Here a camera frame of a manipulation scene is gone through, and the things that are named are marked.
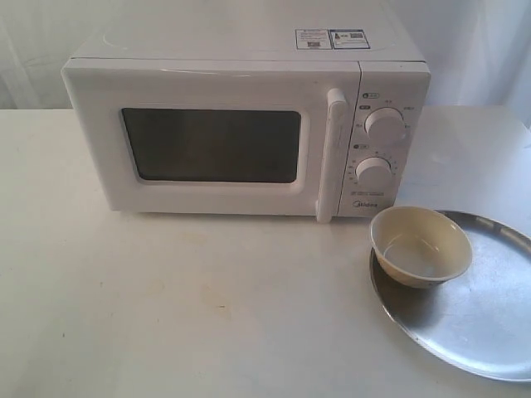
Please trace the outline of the white microwave door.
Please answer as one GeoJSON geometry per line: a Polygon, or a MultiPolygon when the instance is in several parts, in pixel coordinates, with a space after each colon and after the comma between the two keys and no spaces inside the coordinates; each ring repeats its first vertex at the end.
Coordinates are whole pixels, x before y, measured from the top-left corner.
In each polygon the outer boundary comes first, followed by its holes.
{"type": "Polygon", "coordinates": [[[62,75],[113,210],[338,215],[359,63],[73,59],[62,75]]]}

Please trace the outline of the round silver metal tray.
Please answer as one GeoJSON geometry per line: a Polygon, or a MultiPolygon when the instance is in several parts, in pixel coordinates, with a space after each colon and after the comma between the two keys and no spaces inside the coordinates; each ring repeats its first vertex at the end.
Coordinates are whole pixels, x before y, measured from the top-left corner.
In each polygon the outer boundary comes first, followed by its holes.
{"type": "Polygon", "coordinates": [[[399,284],[370,256],[374,290],[414,342],[469,373],[530,380],[530,239],[489,218],[445,211],[468,235],[469,269],[430,289],[399,284]]]}

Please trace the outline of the white microwave knob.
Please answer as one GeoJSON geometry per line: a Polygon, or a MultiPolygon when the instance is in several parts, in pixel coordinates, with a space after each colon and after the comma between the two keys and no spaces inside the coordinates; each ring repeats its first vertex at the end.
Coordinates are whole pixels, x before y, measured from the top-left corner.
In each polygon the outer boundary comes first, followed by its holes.
{"type": "Polygon", "coordinates": [[[394,108],[374,110],[365,120],[364,128],[372,143],[388,145],[406,136],[406,124],[402,114],[394,108]]]}
{"type": "Polygon", "coordinates": [[[385,187],[392,180],[389,162],[380,157],[364,159],[357,165],[355,173],[358,183],[364,187],[385,187]]]}

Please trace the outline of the blue white warning sticker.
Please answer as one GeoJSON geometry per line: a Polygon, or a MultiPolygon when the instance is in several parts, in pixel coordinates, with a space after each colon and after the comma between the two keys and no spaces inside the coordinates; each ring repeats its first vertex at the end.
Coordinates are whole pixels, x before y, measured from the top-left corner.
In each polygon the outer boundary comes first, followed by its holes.
{"type": "Polygon", "coordinates": [[[298,50],[368,50],[363,29],[296,29],[298,50]]]}

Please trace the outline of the white upper microwave knob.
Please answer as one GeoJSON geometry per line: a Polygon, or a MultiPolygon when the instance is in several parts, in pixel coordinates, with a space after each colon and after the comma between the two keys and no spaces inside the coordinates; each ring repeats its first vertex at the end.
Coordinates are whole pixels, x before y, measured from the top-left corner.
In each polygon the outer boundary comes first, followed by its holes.
{"type": "Polygon", "coordinates": [[[364,128],[372,143],[388,145],[406,136],[406,124],[402,114],[394,108],[374,110],[365,120],[364,128]]]}

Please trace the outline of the white microwave oven body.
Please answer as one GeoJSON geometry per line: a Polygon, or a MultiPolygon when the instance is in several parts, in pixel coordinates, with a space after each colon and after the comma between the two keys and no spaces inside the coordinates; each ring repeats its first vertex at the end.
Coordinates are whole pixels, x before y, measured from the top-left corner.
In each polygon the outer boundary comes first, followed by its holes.
{"type": "Polygon", "coordinates": [[[62,71],[112,208],[371,216],[430,73],[381,9],[142,13],[62,71]]]}

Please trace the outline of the white lower microwave knob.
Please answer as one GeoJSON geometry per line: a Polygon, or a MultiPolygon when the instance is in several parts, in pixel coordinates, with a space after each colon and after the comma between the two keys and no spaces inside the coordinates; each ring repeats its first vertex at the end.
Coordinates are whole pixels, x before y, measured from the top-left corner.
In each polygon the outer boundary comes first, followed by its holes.
{"type": "Polygon", "coordinates": [[[380,157],[364,159],[357,165],[355,173],[358,183],[364,187],[385,187],[392,180],[389,162],[380,157]]]}

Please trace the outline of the cream ceramic bowl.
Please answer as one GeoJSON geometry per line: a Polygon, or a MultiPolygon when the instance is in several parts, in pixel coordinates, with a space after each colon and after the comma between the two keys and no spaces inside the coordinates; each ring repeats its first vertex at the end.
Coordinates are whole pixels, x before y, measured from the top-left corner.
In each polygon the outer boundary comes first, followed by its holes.
{"type": "Polygon", "coordinates": [[[370,241],[382,270],[399,284],[429,289],[472,264],[468,235],[449,217],[415,206],[393,206],[370,222],[370,241]]]}

